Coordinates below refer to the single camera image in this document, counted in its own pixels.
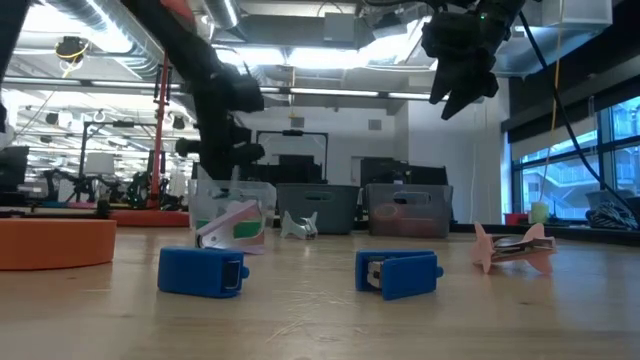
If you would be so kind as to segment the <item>red desk lamp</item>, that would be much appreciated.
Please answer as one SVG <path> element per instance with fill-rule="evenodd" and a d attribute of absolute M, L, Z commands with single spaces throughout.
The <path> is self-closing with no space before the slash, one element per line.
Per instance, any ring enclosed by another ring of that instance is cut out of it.
<path fill-rule="evenodd" d="M 166 175 L 166 151 L 163 143 L 164 119 L 170 104 L 172 67 L 168 53 L 161 50 L 161 61 L 156 70 L 154 102 L 154 147 L 149 152 L 147 171 L 135 174 L 127 187 L 127 209 L 115 209 L 109 218 L 120 227 L 169 227 L 184 228 L 189 225 L 186 200 L 186 177 L 178 171 Z"/>

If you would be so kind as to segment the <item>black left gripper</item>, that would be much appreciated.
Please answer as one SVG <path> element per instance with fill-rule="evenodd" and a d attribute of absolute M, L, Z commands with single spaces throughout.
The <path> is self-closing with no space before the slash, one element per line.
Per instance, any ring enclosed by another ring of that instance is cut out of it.
<path fill-rule="evenodd" d="M 248 166 L 265 155 L 261 144 L 253 143 L 252 130 L 236 123 L 229 115 L 222 126 L 203 123 L 199 140 L 179 138 L 175 151 L 181 156 L 197 153 L 199 164 L 214 180 L 230 180 L 236 166 Z"/>

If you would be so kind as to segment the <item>pink toy airplane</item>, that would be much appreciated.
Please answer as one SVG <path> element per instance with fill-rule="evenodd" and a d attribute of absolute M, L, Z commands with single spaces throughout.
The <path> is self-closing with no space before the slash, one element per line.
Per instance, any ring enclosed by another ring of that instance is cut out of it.
<path fill-rule="evenodd" d="M 553 267 L 550 257 L 557 252 L 556 240 L 545 235 L 542 223 L 532 225 L 515 242 L 505 243 L 509 236 L 496 236 L 487 233 L 479 223 L 474 223 L 476 240 L 471 249 L 471 260 L 474 265 L 482 267 L 488 274 L 491 266 L 497 263 L 526 261 L 542 274 L 551 274 Z"/>

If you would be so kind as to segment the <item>silver staple remover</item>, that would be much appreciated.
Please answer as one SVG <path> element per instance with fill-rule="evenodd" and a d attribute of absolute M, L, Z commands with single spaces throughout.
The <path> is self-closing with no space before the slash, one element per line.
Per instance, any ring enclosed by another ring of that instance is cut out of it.
<path fill-rule="evenodd" d="M 314 212 L 309 218 L 301 218 L 299 222 L 293 220 L 288 211 L 284 213 L 281 219 L 281 238 L 293 235 L 301 240 L 313 240 L 318 235 L 316 227 L 317 212 Z"/>

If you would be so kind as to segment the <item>blue mini stapler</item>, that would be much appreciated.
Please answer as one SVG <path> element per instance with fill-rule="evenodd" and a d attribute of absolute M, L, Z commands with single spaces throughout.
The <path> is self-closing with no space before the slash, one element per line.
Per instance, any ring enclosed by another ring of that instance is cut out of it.
<path fill-rule="evenodd" d="M 241 251 L 166 246 L 159 253 L 157 286 L 162 292 L 231 298 L 249 276 Z"/>
<path fill-rule="evenodd" d="M 355 256 L 355 287 L 384 300 L 434 292 L 444 275 L 432 250 L 362 249 Z"/>

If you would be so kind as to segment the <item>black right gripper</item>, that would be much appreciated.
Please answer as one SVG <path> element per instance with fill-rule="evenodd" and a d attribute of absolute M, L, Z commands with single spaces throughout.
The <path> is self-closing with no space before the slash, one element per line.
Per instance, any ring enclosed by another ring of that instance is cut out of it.
<path fill-rule="evenodd" d="M 442 11 L 422 29 L 422 46 L 429 57 L 444 60 L 470 60 L 486 71 L 496 63 L 496 52 L 505 40 L 505 11 L 475 9 L 466 12 Z M 451 73 L 438 69 L 429 102 L 437 104 L 449 93 L 441 118 L 449 120 L 467 105 L 483 97 L 493 98 L 499 90 L 491 72 L 465 79 L 451 90 Z"/>

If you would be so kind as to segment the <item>black cabinet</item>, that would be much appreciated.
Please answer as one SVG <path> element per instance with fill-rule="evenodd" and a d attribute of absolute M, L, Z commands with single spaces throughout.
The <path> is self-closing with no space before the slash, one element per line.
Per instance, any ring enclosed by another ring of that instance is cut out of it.
<path fill-rule="evenodd" d="M 370 183 L 448 185 L 445 167 L 410 165 L 391 158 L 364 158 L 360 163 L 360 186 Z"/>

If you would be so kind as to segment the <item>black monitor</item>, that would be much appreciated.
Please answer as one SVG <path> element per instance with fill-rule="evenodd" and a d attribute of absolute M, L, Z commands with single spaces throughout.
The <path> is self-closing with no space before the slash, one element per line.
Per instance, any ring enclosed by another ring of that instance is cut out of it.
<path fill-rule="evenodd" d="M 0 192 L 15 192 L 25 182 L 28 155 L 28 146 L 0 150 Z"/>

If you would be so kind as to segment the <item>teal plastic bin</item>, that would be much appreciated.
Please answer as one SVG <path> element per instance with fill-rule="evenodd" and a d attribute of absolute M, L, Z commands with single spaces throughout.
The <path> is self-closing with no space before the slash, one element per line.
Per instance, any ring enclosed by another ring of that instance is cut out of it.
<path fill-rule="evenodd" d="M 276 187 L 278 213 L 298 222 L 314 213 L 320 234 L 345 235 L 354 228 L 360 188 L 351 185 L 281 183 Z"/>

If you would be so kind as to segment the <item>clear plastic bin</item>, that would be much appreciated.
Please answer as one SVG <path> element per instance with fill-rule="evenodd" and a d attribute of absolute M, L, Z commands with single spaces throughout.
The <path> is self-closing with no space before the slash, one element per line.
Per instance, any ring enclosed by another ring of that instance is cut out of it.
<path fill-rule="evenodd" d="M 250 181 L 191 180 L 189 183 L 190 226 L 195 229 L 198 219 L 211 221 L 221 216 L 231 201 L 256 200 L 264 226 L 270 227 L 275 216 L 276 189 L 270 183 Z"/>

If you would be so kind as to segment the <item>striped bag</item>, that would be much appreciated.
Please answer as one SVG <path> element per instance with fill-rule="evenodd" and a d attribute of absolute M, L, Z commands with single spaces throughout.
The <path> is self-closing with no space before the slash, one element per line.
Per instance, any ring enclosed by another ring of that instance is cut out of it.
<path fill-rule="evenodd" d="M 585 214 L 592 228 L 638 231 L 640 225 L 625 208 L 611 201 L 604 201 Z"/>

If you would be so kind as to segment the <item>orange tape roll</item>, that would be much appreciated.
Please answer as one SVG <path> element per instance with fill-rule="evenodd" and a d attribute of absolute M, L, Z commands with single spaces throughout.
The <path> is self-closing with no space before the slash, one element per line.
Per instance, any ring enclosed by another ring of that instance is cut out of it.
<path fill-rule="evenodd" d="M 0 219 L 0 270 L 51 270 L 112 261 L 117 223 L 95 219 Z"/>

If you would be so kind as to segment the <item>grey translucent plastic bin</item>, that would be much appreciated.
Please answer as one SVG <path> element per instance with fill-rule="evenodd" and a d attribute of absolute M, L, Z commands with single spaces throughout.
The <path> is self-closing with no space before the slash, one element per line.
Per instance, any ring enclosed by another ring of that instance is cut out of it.
<path fill-rule="evenodd" d="M 453 187 L 368 184 L 369 232 L 374 236 L 446 238 L 452 220 Z"/>

